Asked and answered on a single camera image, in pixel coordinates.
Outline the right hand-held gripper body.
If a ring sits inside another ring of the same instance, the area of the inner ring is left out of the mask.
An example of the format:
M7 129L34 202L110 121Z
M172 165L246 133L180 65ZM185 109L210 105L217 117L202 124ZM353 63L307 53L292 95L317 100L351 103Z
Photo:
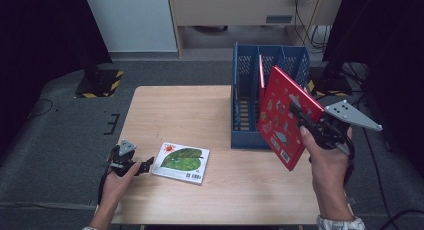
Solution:
M383 126L349 104L346 100L324 107L317 120L304 116L304 126L313 135L317 145L325 150L338 148L344 154L355 152L347 130L351 125L382 131Z

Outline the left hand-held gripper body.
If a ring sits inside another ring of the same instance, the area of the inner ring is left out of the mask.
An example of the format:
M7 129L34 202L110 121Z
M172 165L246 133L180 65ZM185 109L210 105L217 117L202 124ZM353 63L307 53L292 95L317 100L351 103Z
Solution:
M124 176L135 164L132 158L136 148L136 145L125 139L121 140L121 144L112 148L109 157L109 166L118 176Z

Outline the white book with green leaf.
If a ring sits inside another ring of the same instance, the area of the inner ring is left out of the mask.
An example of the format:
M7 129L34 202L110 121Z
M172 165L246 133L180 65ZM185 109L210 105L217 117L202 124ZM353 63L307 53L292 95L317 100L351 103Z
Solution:
M164 142L152 168L157 176L201 185L210 151Z

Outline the blue plastic file rack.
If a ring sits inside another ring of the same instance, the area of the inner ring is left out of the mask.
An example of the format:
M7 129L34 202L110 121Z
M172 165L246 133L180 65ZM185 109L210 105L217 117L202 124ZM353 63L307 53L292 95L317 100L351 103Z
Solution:
M270 70L278 66L305 87L309 80L309 54L303 46L286 45L247 45L236 43L233 48L233 74L231 86L231 148L266 149L269 146L258 132L259 67L258 58L262 54L265 81ZM233 86L239 87L240 130L234 130Z

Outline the dark blue picture book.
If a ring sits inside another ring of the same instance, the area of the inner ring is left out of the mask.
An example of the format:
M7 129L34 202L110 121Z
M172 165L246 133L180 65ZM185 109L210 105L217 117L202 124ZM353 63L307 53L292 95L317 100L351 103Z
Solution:
M239 116L239 108L240 108L240 104L239 104L239 87L237 84L235 84L233 86L233 122L234 122L234 130L238 131L240 130L240 116Z

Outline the person's left hand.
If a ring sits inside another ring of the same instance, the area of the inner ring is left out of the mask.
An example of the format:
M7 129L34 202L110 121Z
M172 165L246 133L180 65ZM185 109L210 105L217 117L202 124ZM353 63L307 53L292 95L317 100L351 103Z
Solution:
M133 177L138 172L141 163L136 162L128 172L120 177L113 170L106 171L106 178L103 184L101 204L117 204L128 189Z

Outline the person's right hand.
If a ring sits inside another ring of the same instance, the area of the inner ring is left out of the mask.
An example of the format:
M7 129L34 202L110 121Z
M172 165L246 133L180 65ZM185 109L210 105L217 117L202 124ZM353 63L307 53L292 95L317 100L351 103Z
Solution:
M319 147L304 126L300 127L300 133L311 157L313 186L320 190L343 190L348 156L338 148L325 150Z

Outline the black tape floor mark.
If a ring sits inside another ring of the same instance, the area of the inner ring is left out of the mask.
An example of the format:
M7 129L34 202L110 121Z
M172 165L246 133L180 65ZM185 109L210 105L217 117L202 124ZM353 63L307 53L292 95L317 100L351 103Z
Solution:
M104 135L113 135L114 134L116 127L117 127L117 124L119 122L119 118L120 118L119 113L111 113L110 114L109 120L106 123L108 128L104 132Z

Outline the black stand with striped base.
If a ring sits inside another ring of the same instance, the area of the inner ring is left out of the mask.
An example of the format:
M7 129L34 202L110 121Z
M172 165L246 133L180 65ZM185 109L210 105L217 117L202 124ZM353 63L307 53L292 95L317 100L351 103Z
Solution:
M75 91L76 98L111 97L122 78L118 69L102 70L90 59L83 59L84 76Z
M324 62L320 66L312 66L308 87L314 95L351 95L352 88L341 72L341 63Z

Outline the black curtain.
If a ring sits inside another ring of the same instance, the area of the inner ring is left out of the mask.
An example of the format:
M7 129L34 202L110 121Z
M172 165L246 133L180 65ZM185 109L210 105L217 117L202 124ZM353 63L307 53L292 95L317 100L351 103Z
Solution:
M109 61L87 0L0 0L0 159L47 82Z
M323 59L368 66L392 148L424 177L424 0L342 0Z

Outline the grey label on desk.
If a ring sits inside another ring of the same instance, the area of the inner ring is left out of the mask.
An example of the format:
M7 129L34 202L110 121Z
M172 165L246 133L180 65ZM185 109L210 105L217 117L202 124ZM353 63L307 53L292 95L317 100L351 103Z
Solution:
M267 15L265 22L267 24L290 24L292 20L292 15Z

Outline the white cabinet panel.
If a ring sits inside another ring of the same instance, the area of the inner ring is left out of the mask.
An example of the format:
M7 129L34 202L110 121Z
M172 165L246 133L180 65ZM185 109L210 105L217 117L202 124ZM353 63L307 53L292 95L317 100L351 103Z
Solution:
M176 52L169 0L87 0L110 52Z

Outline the beige wooden desk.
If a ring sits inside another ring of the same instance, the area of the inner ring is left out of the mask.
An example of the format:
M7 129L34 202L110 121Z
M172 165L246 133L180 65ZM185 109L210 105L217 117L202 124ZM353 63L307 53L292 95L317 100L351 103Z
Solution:
M184 51L185 30L193 26L273 26L287 30L300 45L315 26L331 25L342 0L169 0L177 51ZM267 24L267 15L292 15L290 24Z

